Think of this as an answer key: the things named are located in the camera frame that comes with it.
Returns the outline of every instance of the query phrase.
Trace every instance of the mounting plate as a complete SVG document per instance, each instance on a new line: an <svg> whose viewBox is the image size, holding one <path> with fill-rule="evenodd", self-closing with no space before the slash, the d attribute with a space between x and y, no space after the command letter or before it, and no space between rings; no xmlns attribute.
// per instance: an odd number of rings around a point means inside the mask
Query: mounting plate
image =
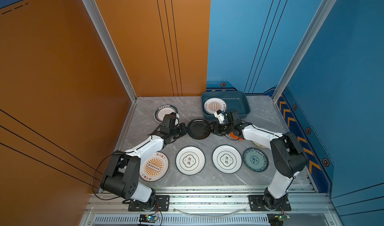
<svg viewBox="0 0 384 226"><path fill-rule="evenodd" d="M159 209L162 212L168 211L169 207L169 195L156 195L156 203L159 203ZM157 206L153 207L151 210L144 210L137 201L132 201L129 204L128 211L130 212L155 212Z"/></svg>
<svg viewBox="0 0 384 226"><path fill-rule="evenodd" d="M251 211L269 211L273 212L271 210L268 210L264 207L265 202L263 200L264 195L248 195L249 200L249 206L251 207ZM291 211L291 204L289 203L288 199L284 200L283 203L283 210L284 211Z"/></svg>

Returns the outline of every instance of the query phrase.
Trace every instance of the plate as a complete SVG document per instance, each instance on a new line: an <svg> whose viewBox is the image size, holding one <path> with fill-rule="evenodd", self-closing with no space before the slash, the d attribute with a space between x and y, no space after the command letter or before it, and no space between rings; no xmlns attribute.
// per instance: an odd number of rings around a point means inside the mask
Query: plate
<svg viewBox="0 0 384 226"><path fill-rule="evenodd" d="M204 153L197 147L185 147L176 156L176 166L185 175L197 174L203 169L204 164Z"/></svg>
<svg viewBox="0 0 384 226"><path fill-rule="evenodd" d="M209 114L214 114L218 110L225 111L227 104L220 98L210 98L205 101L204 109Z"/></svg>
<svg viewBox="0 0 384 226"><path fill-rule="evenodd" d="M266 154L254 147L244 151L243 160L245 165L255 172L265 171L269 165Z"/></svg>
<svg viewBox="0 0 384 226"><path fill-rule="evenodd" d="M239 151L229 145L221 145L216 148L212 160L219 171L228 174L237 172L242 163Z"/></svg>
<svg viewBox="0 0 384 226"><path fill-rule="evenodd" d="M140 165L140 177L146 182L156 182L167 174L168 169L168 157L162 152L156 152Z"/></svg>
<svg viewBox="0 0 384 226"><path fill-rule="evenodd" d="M159 123L162 123L164 116L170 113L176 113L177 119L176 119L175 125L179 124L179 111L175 106L170 104L162 105L156 109L154 113L155 120L158 121Z"/></svg>
<svg viewBox="0 0 384 226"><path fill-rule="evenodd" d="M260 144L260 143L257 143L257 142L254 142L254 141L252 141L256 146L258 146L258 147L261 147L261 148L267 148L266 146L264 146L264 145L262 145L262 144Z"/></svg>
<svg viewBox="0 0 384 226"><path fill-rule="evenodd" d="M207 138L211 134L210 123L201 118L193 119L188 123L187 132L194 139L201 140Z"/></svg>

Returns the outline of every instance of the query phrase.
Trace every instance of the blue patterned plate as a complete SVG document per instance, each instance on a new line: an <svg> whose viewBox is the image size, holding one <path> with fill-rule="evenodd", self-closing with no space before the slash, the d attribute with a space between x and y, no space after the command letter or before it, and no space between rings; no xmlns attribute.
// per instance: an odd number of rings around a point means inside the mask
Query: blue patterned plate
<svg viewBox="0 0 384 226"><path fill-rule="evenodd" d="M262 151L257 148L248 148L243 154L245 165L255 172L262 172L268 168L268 158Z"/></svg>

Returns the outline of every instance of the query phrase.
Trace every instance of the white robotic arm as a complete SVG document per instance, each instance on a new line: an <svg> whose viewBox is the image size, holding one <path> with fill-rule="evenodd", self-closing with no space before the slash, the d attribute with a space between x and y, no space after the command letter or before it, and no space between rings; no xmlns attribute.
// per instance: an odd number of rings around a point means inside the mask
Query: white robotic arm
<svg viewBox="0 0 384 226"><path fill-rule="evenodd" d="M111 155L100 187L126 200L141 202L144 209L151 209L155 203L155 190L139 182L140 165L154 152L186 135L185 123L176 124L175 113L165 115L163 122L149 137L136 147Z"/></svg>
<svg viewBox="0 0 384 226"><path fill-rule="evenodd" d="M215 113L219 122L211 123L210 129L216 135L233 133L272 150L276 173L265 189L264 202L268 210L276 210L287 199L286 193L292 180L306 166L308 159L293 133L271 132L251 123L242 122L237 111ZM139 168L154 152L186 134L184 123L175 126L176 114L168 114L149 137L136 147L125 152L115 152L108 163L100 187L124 199L142 202L151 209L155 202L155 190L138 182Z"/></svg>
<svg viewBox="0 0 384 226"><path fill-rule="evenodd" d="M285 202L287 189L293 179L307 165L308 159L296 136L291 133L271 132L240 120L237 111L217 111L218 123L213 125L214 133L224 135L232 132L235 136L250 140L272 150L276 173L271 184L265 189L264 201L268 210L276 210Z"/></svg>

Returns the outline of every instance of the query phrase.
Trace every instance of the white plate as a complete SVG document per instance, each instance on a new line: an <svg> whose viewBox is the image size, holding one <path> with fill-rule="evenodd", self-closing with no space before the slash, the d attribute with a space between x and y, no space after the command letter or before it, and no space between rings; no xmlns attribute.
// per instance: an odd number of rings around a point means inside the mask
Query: white plate
<svg viewBox="0 0 384 226"><path fill-rule="evenodd" d="M167 174L168 169L168 157L156 152L140 165L140 177L146 182L156 182Z"/></svg>
<svg viewBox="0 0 384 226"><path fill-rule="evenodd" d="M185 147L176 156L176 166L185 175L195 175L205 164L204 153L197 147Z"/></svg>
<svg viewBox="0 0 384 226"><path fill-rule="evenodd" d="M154 116L156 121L158 121L159 123L162 123L164 116L166 114L170 114L170 113L176 113L177 119L176 119L175 125L178 125L179 124L179 119L178 119L179 118L179 111L173 105L165 104L165 105L160 106L159 108L156 109L153 116Z"/></svg>
<svg viewBox="0 0 384 226"><path fill-rule="evenodd" d="M242 164L242 158L234 147L222 145L214 150L212 160L215 167L223 173L235 173Z"/></svg>
<svg viewBox="0 0 384 226"><path fill-rule="evenodd" d="M220 98L210 98L205 101L204 109L209 114L214 114L218 110L225 111L227 104Z"/></svg>

